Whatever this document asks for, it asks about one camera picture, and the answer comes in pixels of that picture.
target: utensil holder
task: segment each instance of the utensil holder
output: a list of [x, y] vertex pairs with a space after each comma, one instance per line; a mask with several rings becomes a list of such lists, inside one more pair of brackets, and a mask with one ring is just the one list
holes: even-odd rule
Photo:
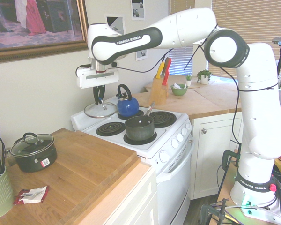
[[13, 207], [14, 194], [9, 180], [6, 167], [0, 176], [0, 217], [6, 214]]
[[163, 85], [163, 79], [153, 78], [148, 104], [155, 101], [155, 105], [165, 105], [167, 100], [168, 85]]

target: oven door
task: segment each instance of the oven door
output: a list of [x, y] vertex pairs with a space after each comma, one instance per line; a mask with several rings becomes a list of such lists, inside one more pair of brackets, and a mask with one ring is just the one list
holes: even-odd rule
[[[185, 199], [191, 181], [192, 150], [193, 144], [186, 141], [177, 157], [157, 176], [159, 225], [171, 224]], [[184, 221], [186, 213], [177, 215], [184, 217], [179, 221]]]

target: yellow knife handle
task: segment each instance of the yellow knife handle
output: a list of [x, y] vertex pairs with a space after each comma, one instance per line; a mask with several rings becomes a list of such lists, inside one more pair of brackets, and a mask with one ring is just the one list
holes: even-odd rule
[[164, 62], [162, 62], [158, 68], [158, 71], [157, 71], [157, 74], [156, 74], [156, 78], [157, 79], [160, 79], [160, 73], [162, 72], [163, 70], [163, 67], [164, 67]]

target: white stove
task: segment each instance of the white stove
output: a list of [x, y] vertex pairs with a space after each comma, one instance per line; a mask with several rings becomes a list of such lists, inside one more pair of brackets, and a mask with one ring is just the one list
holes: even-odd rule
[[[105, 102], [117, 104], [118, 98], [112, 97]], [[140, 107], [144, 113], [147, 108]], [[163, 110], [152, 109], [151, 115]], [[156, 169], [158, 217], [160, 225], [182, 225], [186, 217], [190, 199], [187, 191], [190, 185], [191, 153], [193, 150], [192, 125], [186, 113], [168, 112], [175, 120], [168, 126], [156, 128], [156, 138], [149, 143], [130, 144], [124, 140], [125, 127], [113, 136], [101, 136], [98, 132], [109, 123], [122, 123], [124, 119], [115, 113], [108, 118], [94, 119], [81, 111], [71, 116], [74, 130], [101, 138], [111, 143], [136, 151], [141, 160]]]
[[[114, 104], [117, 104], [117, 101], [118, 99], [116, 97], [105, 100], [105, 102]], [[145, 113], [147, 108], [140, 107], [140, 110]], [[153, 108], [151, 113], [160, 111], [165, 112], [163, 110], [157, 110]], [[97, 129], [104, 124], [112, 122], [125, 123], [126, 120], [120, 119], [118, 113], [115, 113], [108, 118], [95, 119], [88, 117], [83, 111], [81, 111], [75, 115], [72, 115], [71, 121], [75, 130], [80, 130], [89, 135], [134, 150], [136, 151], [137, 155], [141, 157], [142, 161], [151, 165], [152, 163], [150, 162], [154, 161], [154, 164], [157, 166], [156, 172], [158, 173], [171, 158], [178, 154], [183, 144], [189, 138], [190, 132], [192, 130], [192, 125], [186, 113], [170, 113], [176, 116], [177, 120], [174, 122], [174, 124], [164, 128], [156, 128], [156, 139], [150, 143], [142, 145], [132, 145], [126, 143], [124, 141], [124, 136], [126, 134], [125, 130], [113, 136], [100, 136], [97, 134]]]

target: window blinds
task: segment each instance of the window blinds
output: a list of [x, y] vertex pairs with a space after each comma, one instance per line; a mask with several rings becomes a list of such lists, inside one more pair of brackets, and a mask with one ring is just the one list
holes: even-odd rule
[[[272, 39], [281, 37], [281, 0], [213, 0], [212, 10], [219, 26], [233, 29], [248, 44], [269, 44], [275, 59], [279, 59], [280, 47], [272, 44]], [[229, 77], [211, 64], [209, 70], [214, 75]], [[226, 70], [236, 78], [235, 69]]]
[[[194, 8], [194, 0], [170, 0], [170, 14], [177, 13], [189, 8]], [[192, 61], [186, 67], [192, 57], [192, 45], [187, 47], [175, 48], [169, 53], [172, 63], [169, 68], [171, 75], [187, 75], [192, 73]]]

